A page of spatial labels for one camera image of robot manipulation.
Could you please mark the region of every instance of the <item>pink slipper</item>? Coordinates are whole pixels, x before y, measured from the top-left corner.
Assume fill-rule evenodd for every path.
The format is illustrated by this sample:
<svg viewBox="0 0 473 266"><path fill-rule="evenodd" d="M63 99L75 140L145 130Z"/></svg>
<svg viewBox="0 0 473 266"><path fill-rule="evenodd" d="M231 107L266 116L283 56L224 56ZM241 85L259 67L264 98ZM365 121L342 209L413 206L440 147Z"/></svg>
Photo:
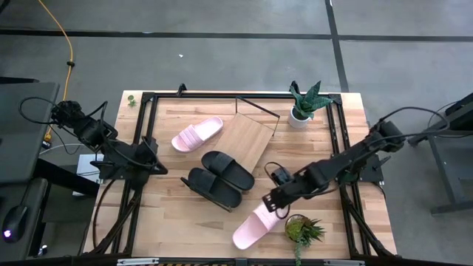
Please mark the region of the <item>pink slipper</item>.
<svg viewBox="0 0 473 266"><path fill-rule="evenodd" d="M279 221L276 212L270 213L265 204L261 203L234 233L234 243L244 250L262 238Z"/></svg>
<svg viewBox="0 0 473 266"><path fill-rule="evenodd" d="M172 146L181 152L191 152L213 137L223 127L218 117L211 117L197 125L190 125L171 140Z"/></svg>

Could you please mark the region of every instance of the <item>gray floor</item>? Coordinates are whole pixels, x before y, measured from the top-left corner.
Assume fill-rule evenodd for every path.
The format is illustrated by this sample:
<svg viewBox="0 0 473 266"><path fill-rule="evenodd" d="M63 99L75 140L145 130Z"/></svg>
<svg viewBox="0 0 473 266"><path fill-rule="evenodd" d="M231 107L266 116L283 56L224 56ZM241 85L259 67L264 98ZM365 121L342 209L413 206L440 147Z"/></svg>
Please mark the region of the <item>gray floor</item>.
<svg viewBox="0 0 473 266"><path fill-rule="evenodd" d="M44 2L69 30L330 33L323 0ZM332 0L332 4L340 34L473 35L469 0ZM55 30L55 25L35 1L16 0L0 15L0 28ZM86 37L71 41L77 66L68 98L85 110L108 100L110 123L125 89L176 89L184 82L189 89L200 90L286 91L295 79L302 88L322 80L323 91L341 91L332 41ZM362 94L371 123L401 106L436 109L472 92L473 42L342 41L341 53L349 89ZM68 57L62 37L0 36L0 76L64 84ZM428 118L404 112L392 119L407 133L423 129ZM44 157L60 164L77 161L60 150ZM429 209L447 203L447 198L427 143L394 154L383 171L399 254L471 264L473 211L430 215Z"/></svg>

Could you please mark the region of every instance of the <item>wooden table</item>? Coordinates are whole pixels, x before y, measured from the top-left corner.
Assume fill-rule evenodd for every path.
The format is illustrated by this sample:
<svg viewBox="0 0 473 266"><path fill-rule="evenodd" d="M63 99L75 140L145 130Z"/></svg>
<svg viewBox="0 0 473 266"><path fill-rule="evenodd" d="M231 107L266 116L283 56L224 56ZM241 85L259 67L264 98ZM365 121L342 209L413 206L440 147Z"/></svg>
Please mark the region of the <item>wooden table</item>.
<svg viewBox="0 0 473 266"><path fill-rule="evenodd" d="M133 95L139 103L142 91L123 92L115 124L119 132L118 138L127 143L132 142L139 109L139 106L128 106L127 98L130 95ZM354 144L362 140L368 132L363 103L358 93L342 93L341 98L350 142ZM225 124L228 124L235 115L235 100L159 99L153 136L159 144L159 159L168 168L169 174L151 176L144 188L133 256L280 259L294 257L294 244L285 236L283 222L247 250L234 247L231 236L261 202L261 197L274 187L262 170L264 164L276 161L294 172L310 162L326 159L333 153L326 110L318 110L306 129L293 129L287 123L287 115L293 100L252 99L251 101L281 115L281 120L253 171L255 186L243 196L242 204L232 213L228 213L191 191L179 180L180 177L187 177L191 168L202 167L200 158L212 150L219 140L219 135L189 154L175 151L171 146L171 139L187 125L199 123L215 115L222 118L225 130ZM246 103L239 103L238 110L271 128L276 125L274 117ZM335 107L333 110L338 129ZM146 114L145 121L148 121L149 108ZM143 135L146 132L146 125L147 123L143 125ZM342 143L339 143L339 146L343 151ZM104 198L97 222L99 240L105 236L117 218L123 184L121 181L115 182ZM395 253L395 243L383 194L372 184L360 183L359 186L367 224L385 247ZM304 214L311 219L321 219L321 226L326 230L324 241L314 242L310 248L305 249L302 252L303 258L350 258L339 192L310 200L300 199L291 205L291 214ZM356 225L353 227L358 250L361 250L358 227ZM128 232L127 228L126 224L121 250ZM87 235L84 251L91 249L92 229Z"/></svg>

